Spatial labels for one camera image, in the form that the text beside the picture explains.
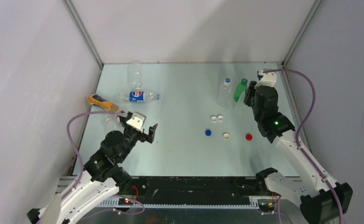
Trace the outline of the green plastic bottle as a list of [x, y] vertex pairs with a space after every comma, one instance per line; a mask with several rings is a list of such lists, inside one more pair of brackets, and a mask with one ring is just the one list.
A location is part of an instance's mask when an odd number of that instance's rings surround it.
[[240, 99], [240, 96], [243, 92], [245, 92], [245, 90], [247, 89], [248, 85], [244, 86], [241, 85], [240, 83], [238, 83], [238, 85], [236, 86], [233, 98], [235, 102], [238, 102]]

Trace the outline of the green bottle cap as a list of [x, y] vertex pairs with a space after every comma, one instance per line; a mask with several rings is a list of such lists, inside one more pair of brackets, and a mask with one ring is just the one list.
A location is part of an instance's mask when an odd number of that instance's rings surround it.
[[246, 85], [247, 85], [247, 83], [248, 83], [248, 80], [247, 80], [247, 79], [245, 79], [245, 78], [244, 78], [244, 79], [242, 79], [242, 80], [241, 80], [241, 82], [240, 82], [240, 84], [241, 84], [241, 85], [244, 85], [244, 86], [246, 86]]

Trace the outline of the clear ribbed plastic bottle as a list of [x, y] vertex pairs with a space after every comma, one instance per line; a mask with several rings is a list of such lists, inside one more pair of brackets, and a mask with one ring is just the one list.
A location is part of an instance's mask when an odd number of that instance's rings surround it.
[[231, 99], [231, 84], [226, 86], [224, 85], [224, 80], [220, 84], [217, 92], [217, 104], [220, 107], [228, 107], [228, 104]]

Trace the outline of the small clear plastic bottle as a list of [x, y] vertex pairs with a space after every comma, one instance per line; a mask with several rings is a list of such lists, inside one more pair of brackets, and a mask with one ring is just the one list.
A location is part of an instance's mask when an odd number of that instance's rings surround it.
[[240, 98], [239, 101], [235, 103], [234, 114], [236, 116], [244, 116], [248, 109], [249, 107], [244, 104], [243, 98]]

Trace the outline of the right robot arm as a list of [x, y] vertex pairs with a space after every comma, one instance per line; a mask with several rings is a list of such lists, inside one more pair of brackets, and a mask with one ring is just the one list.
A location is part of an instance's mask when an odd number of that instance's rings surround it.
[[301, 179], [296, 182], [267, 168], [256, 174], [257, 192], [274, 192], [289, 200], [310, 224], [322, 224], [345, 214], [353, 194], [351, 186], [333, 178], [296, 137], [294, 125], [278, 111], [276, 89], [251, 81], [244, 104], [252, 108], [261, 135], [286, 157]]

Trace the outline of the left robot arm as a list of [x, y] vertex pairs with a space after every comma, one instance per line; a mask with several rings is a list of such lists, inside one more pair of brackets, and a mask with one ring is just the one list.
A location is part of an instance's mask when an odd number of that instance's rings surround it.
[[31, 209], [27, 217], [32, 224], [76, 224], [105, 199], [127, 194], [132, 188], [132, 177], [120, 164], [137, 142], [153, 143], [157, 124], [148, 133], [136, 128], [135, 118], [121, 118], [124, 131], [111, 131], [100, 143], [100, 148], [84, 164], [77, 177], [53, 201], [41, 209]]

